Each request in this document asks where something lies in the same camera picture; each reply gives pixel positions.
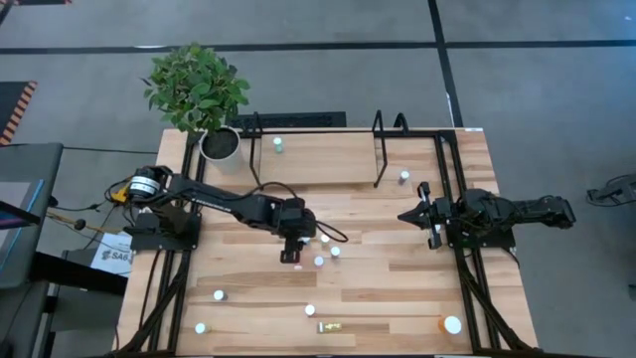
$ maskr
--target wooden table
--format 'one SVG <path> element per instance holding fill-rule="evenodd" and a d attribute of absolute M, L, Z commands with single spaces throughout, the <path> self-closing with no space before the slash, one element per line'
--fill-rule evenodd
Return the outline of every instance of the wooden table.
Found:
<path fill-rule="evenodd" d="M 457 129 L 457 138 L 468 187 L 496 193 L 484 133 Z M 185 140 L 185 134 L 176 130 L 164 131 L 157 164 L 177 172 Z M 319 220 L 349 236 L 350 242 L 340 245 L 342 255 L 337 261 L 329 259 L 327 247 L 312 241 L 302 251 L 302 269 L 283 265 L 278 261 L 281 239 L 248 229 L 227 214 L 203 210 L 203 232 L 192 254 L 178 355 L 471 352 L 453 252 L 447 246 L 429 250 L 427 231 L 396 219 L 417 204 L 414 189 L 421 181 L 430 183 L 431 198 L 443 196 L 433 140 L 387 139 L 386 145 L 389 166 L 377 189 L 372 184 L 294 187 Z M 380 167 L 378 139 L 376 151 Z M 446 160 L 454 178 L 450 155 Z M 191 168 L 194 177 L 196 158 Z M 410 179 L 400 186 L 398 176 L 404 169 Z M 254 186 L 253 181 L 244 182 L 249 185 L 235 190 L 244 192 Z M 457 193 L 453 183 L 455 198 Z M 267 194 L 288 195 L 276 190 Z M 482 254 L 495 306 L 523 340 L 536 345 L 517 265 L 501 250 L 482 250 Z M 322 268 L 312 265 L 317 255 L 326 258 Z M 122 344 L 137 330 L 153 258 L 154 253 L 142 253 L 134 259 L 118 324 Z M 161 263 L 162 258 L 146 312 L 154 306 Z M 216 289 L 226 291 L 229 299 L 215 302 Z M 304 313 L 308 303 L 316 307 L 313 317 Z M 482 345 L 487 347 L 483 312 L 477 303 L 475 309 Z M 464 323 L 459 336 L 450 338 L 439 331 L 439 318 L 446 315 L 456 315 Z M 169 307 L 160 348 L 166 347 L 171 317 Z M 318 334 L 320 321 L 342 323 L 343 329 Z M 211 326 L 212 332 L 195 334 L 199 322 Z"/>

